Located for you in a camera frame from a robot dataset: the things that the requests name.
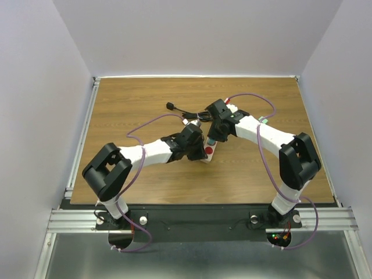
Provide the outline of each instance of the wood grain surface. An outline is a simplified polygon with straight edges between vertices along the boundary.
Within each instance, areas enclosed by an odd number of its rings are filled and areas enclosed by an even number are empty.
[[[270,99],[277,115],[268,125],[293,134],[314,136],[294,78],[103,78],[93,109],[71,203],[95,204],[97,197],[81,176],[83,168],[108,142],[117,146],[138,143],[126,138],[136,126],[164,113],[174,103],[191,112],[204,110],[215,100],[239,93],[255,92]],[[255,118],[271,113],[264,101],[240,96],[231,102]],[[210,123],[203,123],[206,135]],[[144,143],[183,129],[177,117],[165,117],[135,134]],[[278,159],[266,152],[276,182],[281,183]],[[269,203],[276,192],[257,145],[230,136],[218,143],[209,164],[187,158],[144,168],[136,183],[125,193],[127,203]],[[324,170],[304,190],[315,202],[333,202]]]

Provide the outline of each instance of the white wall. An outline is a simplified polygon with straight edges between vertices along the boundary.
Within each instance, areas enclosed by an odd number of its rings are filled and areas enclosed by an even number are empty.
[[[95,76],[300,74],[341,0],[54,0]]]
[[[0,278],[33,278],[91,75],[52,1],[2,1],[0,27]]]
[[[300,78],[340,201],[353,207],[372,265],[372,1],[344,0]]]

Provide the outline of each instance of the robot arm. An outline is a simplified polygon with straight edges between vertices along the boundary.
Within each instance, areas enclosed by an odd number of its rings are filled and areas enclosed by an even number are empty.
[[[216,141],[227,141],[232,134],[257,144],[259,121],[249,113],[226,105],[221,99],[209,105],[206,110],[213,118],[208,137]],[[285,133],[266,124],[260,125],[262,147],[279,158],[281,192],[288,199],[297,201],[303,189],[321,169],[320,159],[311,138],[301,133]],[[275,221],[283,221],[292,211],[295,202],[288,201],[279,193],[269,207]]]
[[[187,156],[189,160],[201,160],[206,157],[203,147],[204,137],[198,120],[188,123],[180,133],[158,139],[143,146],[145,160],[143,166],[157,163],[170,163]],[[123,196],[116,201],[116,196],[124,185],[129,172],[141,164],[142,146],[117,147],[114,143],[106,144],[83,170],[83,177],[104,204],[110,214],[121,218],[115,203],[126,213],[128,206]],[[107,165],[114,167],[111,171]]]

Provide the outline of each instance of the screw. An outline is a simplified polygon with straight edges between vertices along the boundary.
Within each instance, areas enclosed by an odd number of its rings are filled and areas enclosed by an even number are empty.
[[[251,216],[251,223],[254,225],[258,223],[258,217],[256,215]]]
[[[147,224],[147,218],[145,216],[142,216],[139,218],[139,223],[143,226]]]
[[[298,214],[293,215],[293,221],[294,221],[295,223],[300,223],[300,222],[301,222],[301,217],[300,217],[300,215],[298,215]]]

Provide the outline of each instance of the purple cable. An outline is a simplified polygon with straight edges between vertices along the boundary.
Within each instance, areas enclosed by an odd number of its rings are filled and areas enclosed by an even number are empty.
[[[148,124],[150,124],[150,123],[152,123],[152,122],[154,122],[154,121],[156,121],[156,120],[158,120],[158,119],[160,119],[160,118],[163,118],[163,117],[165,117],[165,116],[177,116],[177,117],[180,118],[182,121],[184,120],[184,118],[181,117],[181,116],[179,116],[179,115],[176,115],[176,114],[174,114],[174,113],[167,113],[167,114],[165,114],[165,115],[161,115],[161,116],[158,116],[158,117],[156,117],[156,118],[154,118],[154,119],[152,119],[152,120],[150,120],[150,121],[147,121],[146,123],[144,123],[144,124],[138,126],[137,128],[135,128],[135,129],[133,129],[133,130],[131,130],[131,131],[129,131],[129,132],[127,133],[127,138],[134,138],[134,139],[137,140],[137,141],[139,142],[139,144],[142,146],[142,158],[141,158],[141,162],[140,162],[140,164],[139,164],[139,167],[138,167],[137,172],[136,172],[135,176],[133,177],[133,179],[128,183],[128,185],[127,185],[123,190],[121,190],[121,191],[119,192],[119,194],[117,194],[116,199],[115,199],[116,207],[117,207],[118,211],[120,212],[120,214],[124,217],[124,219],[126,219],[126,220],[128,221],[128,223],[132,224],[134,227],[138,228],[139,230],[143,231],[145,234],[148,235],[148,237],[149,237],[149,241],[148,241],[145,245],[143,245],[143,246],[141,246],[141,247],[138,247],[138,248],[135,248],[135,249],[130,249],[130,250],[121,250],[121,249],[119,250],[119,249],[116,248],[115,246],[111,246],[112,249],[117,250],[117,251],[122,252],[122,253],[137,252],[137,251],[139,251],[139,250],[142,250],[142,249],[146,248],[146,247],[149,246],[149,245],[151,244],[151,242],[152,242],[152,235],[151,235],[151,233],[150,233],[149,231],[147,231],[146,229],[142,228],[141,226],[137,225],[137,224],[136,224],[135,222],[133,222],[132,220],[130,220],[130,219],[125,215],[125,213],[122,211],[122,209],[120,208],[120,206],[119,206],[118,203],[117,203],[117,201],[119,200],[120,196],[123,195],[124,192],[125,192],[126,190],[128,190],[129,187],[131,187],[131,186],[133,185],[133,183],[136,181],[136,179],[138,178],[138,176],[139,176],[139,174],[140,174],[140,172],[141,172],[141,170],[142,170],[142,168],[143,168],[143,166],[144,166],[144,163],[145,163],[146,151],[145,151],[145,148],[143,147],[143,146],[144,146],[144,143],[143,143],[143,142],[142,142],[138,137],[136,137],[136,136],[134,136],[134,135],[131,135],[131,133],[133,133],[133,132],[139,130],[140,128],[143,128],[144,126],[146,126],[146,125],[148,125]]]
[[[261,142],[261,136],[260,136],[260,126],[261,126],[261,123],[263,120],[265,119],[268,119],[270,117],[273,117],[276,113],[277,113],[277,109],[276,107],[274,106],[274,104],[266,99],[265,97],[263,96],[260,96],[258,94],[255,94],[255,93],[239,93],[239,94],[235,94],[231,97],[228,97],[228,99],[233,99],[234,97],[237,97],[237,96],[243,96],[243,95],[249,95],[249,96],[255,96],[255,97],[258,97],[262,100],[264,100],[265,102],[267,102],[272,108],[273,108],[273,112],[272,114],[270,115],[267,115],[267,116],[264,116],[264,117],[261,117],[261,119],[259,120],[259,124],[257,126],[257,144],[258,144],[258,148],[260,150],[260,155],[261,155],[261,158],[262,158],[262,162],[263,162],[263,165],[265,166],[265,169],[266,169],[266,172],[267,172],[267,175],[269,176],[269,179],[271,180],[271,183],[273,183],[274,185],[274,188],[275,190],[277,190],[277,192],[279,193],[279,195],[281,195],[284,199],[286,199],[288,202],[293,202],[293,203],[298,203],[299,201],[298,200],[294,200],[294,199],[289,199],[287,198],[283,193],[282,191],[280,191],[278,185],[276,184],[275,180],[274,180],[274,177],[273,177],[273,174],[271,173],[270,171],[270,168],[269,168],[269,165],[267,164],[267,160],[265,158],[265,155],[263,153],[263,148],[262,148],[262,142]]]
[[[277,192],[279,193],[279,195],[281,195],[284,199],[286,199],[287,201],[289,202],[293,202],[293,203],[298,203],[299,200],[294,200],[294,199],[290,199],[288,197],[286,197],[283,192],[280,191],[278,185],[276,184],[275,180],[274,180],[274,177],[273,177],[273,174],[271,173],[271,170],[269,168],[269,165],[267,164],[267,160],[265,158],[265,155],[263,153],[263,148],[262,148],[262,142],[261,142],[261,135],[260,135],[260,126],[261,126],[261,123],[263,120],[265,119],[268,119],[270,117],[273,117],[276,113],[277,113],[277,109],[276,107],[274,106],[274,104],[266,99],[265,97],[263,96],[260,96],[256,93],[239,93],[239,94],[235,94],[233,96],[230,96],[228,97],[227,99],[230,100],[234,97],[237,97],[237,96],[243,96],[243,95],[249,95],[249,96],[255,96],[255,97],[258,97],[262,100],[264,100],[265,102],[267,102],[272,108],[273,108],[273,112],[272,114],[268,115],[268,116],[264,116],[264,117],[261,117],[261,119],[259,120],[259,124],[257,125],[257,144],[258,144],[258,148],[259,148],[259,151],[260,151],[260,155],[261,155],[261,158],[262,158],[262,162],[265,166],[265,169],[266,169],[266,172],[267,172],[267,175],[269,176],[270,180],[271,180],[271,183],[274,185],[274,188],[277,190]],[[314,211],[315,211],[315,217],[316,217],[316,221],[315,221],[315,228],[314,228],[314,231],[313,233],[311,234],[311,236],[309,237],[309,239],[307,239],[306,241],[304,241],[303,243],[299,244],[299,245],[296,245],[296,246],[293,246],[293,247],[285,247],[283,249],[285,250],[292,250],[292,249],[296,249],[296,248],[300,248],[302,246],[304,246],[305,244],[307,244],[309,241],[311,241],[314,236],[315,236],[315,233],[318,229],[318,224],[319,224],[319,215],[318,215],[318,210],[316,209],[316,206],[315,204],[306,196],[300,196],[300,199],[303,198],[307,201],[309,201],[311,203],[311,205],[314,207]]]

